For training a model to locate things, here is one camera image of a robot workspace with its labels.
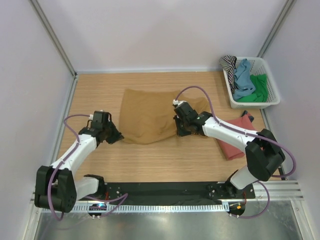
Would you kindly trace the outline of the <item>red graphic tank top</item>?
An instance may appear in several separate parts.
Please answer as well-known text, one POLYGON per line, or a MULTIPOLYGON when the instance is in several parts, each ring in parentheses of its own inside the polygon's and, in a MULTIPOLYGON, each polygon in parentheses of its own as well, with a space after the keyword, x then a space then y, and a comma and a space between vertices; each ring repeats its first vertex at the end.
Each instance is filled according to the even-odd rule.
MULTIPOLYGON (((241 117, 238 117, 238 118, 235 118, 232 120, 228 120, 227 122, 230 124, 233 124, 237 127, 254 131, 255 128, 252 124, 253 120, 254 120, 254 117, 247 110, 245 110, 242 113, 241 117)), ((217 142, 218 142, 226 160, 231 161, 231 160, 242 158, 245 156, 245 154, 240 149, 232 146, 231 144, 228 144, 228 143, 221 141, 219 139, 217 140, 217 142)))

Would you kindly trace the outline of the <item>tan brown garment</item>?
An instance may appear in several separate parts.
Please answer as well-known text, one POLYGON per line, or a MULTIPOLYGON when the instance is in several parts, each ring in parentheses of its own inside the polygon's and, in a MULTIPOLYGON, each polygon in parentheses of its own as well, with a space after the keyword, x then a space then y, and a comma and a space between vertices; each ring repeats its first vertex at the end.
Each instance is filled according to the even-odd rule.
POLYGON ((143 91, 127 88, 119 113, 118 129, 127 144, 147 145, 177 134, 174 91, 143 91))

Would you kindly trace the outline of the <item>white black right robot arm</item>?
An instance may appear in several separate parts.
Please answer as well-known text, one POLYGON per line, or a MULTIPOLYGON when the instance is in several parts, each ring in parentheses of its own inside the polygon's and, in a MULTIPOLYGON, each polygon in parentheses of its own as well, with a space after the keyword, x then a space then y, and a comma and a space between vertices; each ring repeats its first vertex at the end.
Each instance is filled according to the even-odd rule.
POLYGON ((260 132, 235 126, 209 112, 197 113, 187 101, 174 100, 177 135, 199 135, 225 142, 245 154, 246 165, 235 171, 222 189, 237 198, 256 181, 268 181, 286 159, 271 131, 260 132))

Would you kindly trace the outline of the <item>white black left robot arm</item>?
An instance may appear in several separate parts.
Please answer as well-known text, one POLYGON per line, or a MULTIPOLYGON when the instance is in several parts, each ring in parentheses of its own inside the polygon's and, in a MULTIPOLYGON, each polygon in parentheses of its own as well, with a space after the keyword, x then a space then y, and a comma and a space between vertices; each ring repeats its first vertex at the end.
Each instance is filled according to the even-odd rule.
POLYGON ((103 142, 114 144, 124 137, 106 111, 95 111, 87 116, 87 125, 75 130, 75 141, 70 148, 49 166, 42 165, 36 173, 34 205, 38 208, 69 213, 76 201, 93 197, 101 200, 107 192, 102 176, 87 174, 76 181, 75 175, 85 159, 103 142))

